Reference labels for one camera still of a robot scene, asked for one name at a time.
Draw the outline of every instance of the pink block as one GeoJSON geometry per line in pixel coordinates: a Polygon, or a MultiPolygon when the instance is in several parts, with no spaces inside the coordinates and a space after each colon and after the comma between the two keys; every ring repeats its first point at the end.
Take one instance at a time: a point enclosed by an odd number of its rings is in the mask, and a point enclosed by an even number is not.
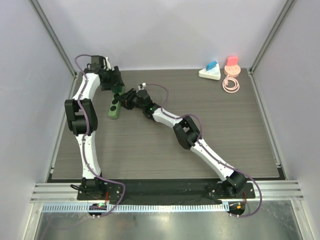
{"type": "Polygon", "coordinates": [[[238,64],[239,58],[237,56],[230,56],[226,61],[227,66],[234,66],[238,64]]]}

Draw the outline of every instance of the white triangular object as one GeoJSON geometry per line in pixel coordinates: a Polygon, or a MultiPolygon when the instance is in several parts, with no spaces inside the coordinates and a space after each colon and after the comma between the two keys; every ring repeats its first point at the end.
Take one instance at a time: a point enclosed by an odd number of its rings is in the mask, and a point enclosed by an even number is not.
{"type": "Polygon", "coordinates": [[[221,73],[219,63],[215,65],[214,68],[207,71],[205,68],[199,71],[199,77],[205,79],[213,79],[213,80],[220,80],[221,73]]]}

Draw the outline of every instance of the table surface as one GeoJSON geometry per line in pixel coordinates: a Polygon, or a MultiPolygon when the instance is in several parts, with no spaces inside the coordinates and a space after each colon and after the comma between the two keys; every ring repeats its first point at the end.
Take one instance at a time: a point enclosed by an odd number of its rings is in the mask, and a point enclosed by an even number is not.
{"type": "MultiPolygon", "coordinates": [[[[248,73],[237,78],[240,89],[226,93],[221,80],[198,77],[198,70],[122,71],[125,90],[141,83],[165,86],[170,93],[164,108],[178,116],[197,115],[203,139],[225,161],[253,177],[278,177],[278,171],[248,73]]],[[[77,91],[80,81],[76,83],[77,91]]],[[[148,86],[159,105],[166,97],[162,88],[148,86]]],[[[109,179],[217,178],[197,155],[183,149],[172,129],[148,120],[140,109],[120,110],[110,119],[111,91],[95,92],[98,117],[95,143],[102,175],[109,179]]],[[[66,124],[58,149],[52,179],[80,179],[82,161],[75,136],[66,124]]]]}

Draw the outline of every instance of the blue object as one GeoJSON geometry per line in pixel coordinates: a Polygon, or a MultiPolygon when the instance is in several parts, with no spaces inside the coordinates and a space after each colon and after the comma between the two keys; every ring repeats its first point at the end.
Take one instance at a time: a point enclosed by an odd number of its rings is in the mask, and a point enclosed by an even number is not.
{"type": "Polygon", "coordinates": [[[213,61],[213,62],[209,63],[209,64],[205,67],[205,70],[209,71],[209,70],[213,69],[216,65],[217,65],[217,61],[213,61]]]}

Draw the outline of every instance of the wall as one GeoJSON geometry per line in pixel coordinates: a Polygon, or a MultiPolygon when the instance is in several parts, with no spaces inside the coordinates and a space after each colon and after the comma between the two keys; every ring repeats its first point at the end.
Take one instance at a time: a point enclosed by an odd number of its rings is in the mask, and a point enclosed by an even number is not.
{"type": "Polygon", "coordinates": [[[107,55],[120,69],[137,70],[202,68],[230,55],[251,67],[285,0],[39,3],[70,59],[107,55]]]}
{"type": "Polygon", "coordinates": [[[0,7],[0,235],[22,239],[36,182],[44,182],[70,72],[30,3],[0,7]]]}
{"type": "Polygon", "coordinates": [[[314,230],[320,225],[319,9],[320,1],[297,1],[255,73],[284,169],[301,186],[314,230]]]}

